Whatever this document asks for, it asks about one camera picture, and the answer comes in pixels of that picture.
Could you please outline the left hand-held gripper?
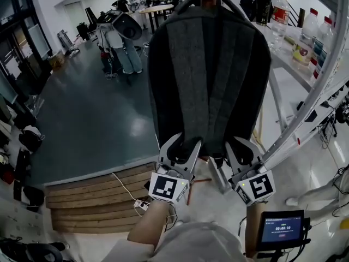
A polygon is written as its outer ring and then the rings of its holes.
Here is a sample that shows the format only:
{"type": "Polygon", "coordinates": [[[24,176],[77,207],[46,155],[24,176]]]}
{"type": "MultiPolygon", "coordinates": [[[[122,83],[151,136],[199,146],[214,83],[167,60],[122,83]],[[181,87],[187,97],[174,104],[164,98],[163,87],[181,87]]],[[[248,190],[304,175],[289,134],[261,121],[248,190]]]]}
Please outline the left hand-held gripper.
{"type": "Polygon", "coordinates": [[[181,144],[183,133],[169,138],[160,148],[155,172],[151,174],[148,195],[154,200],[177,204],[190,188],[202,141],[199,140],[185,161],[176,163],[171,152],[181,144]]]}

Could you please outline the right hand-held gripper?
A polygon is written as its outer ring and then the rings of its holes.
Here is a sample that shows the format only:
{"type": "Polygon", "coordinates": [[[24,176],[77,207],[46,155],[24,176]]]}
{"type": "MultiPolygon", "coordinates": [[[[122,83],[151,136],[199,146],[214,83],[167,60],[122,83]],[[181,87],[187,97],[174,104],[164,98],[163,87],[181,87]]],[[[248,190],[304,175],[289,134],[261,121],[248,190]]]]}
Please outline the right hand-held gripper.
{"type": "Polygon", "coordinates": [[[232,177],[228,180],[232,189],[246,206],[266,202],[276,191],[273,174],[263,164],[258,147],[247,139],[234,137],[233,149],[225,142],[232,177]],[[256,165],[240,172],[240,165],[256,165]]]}

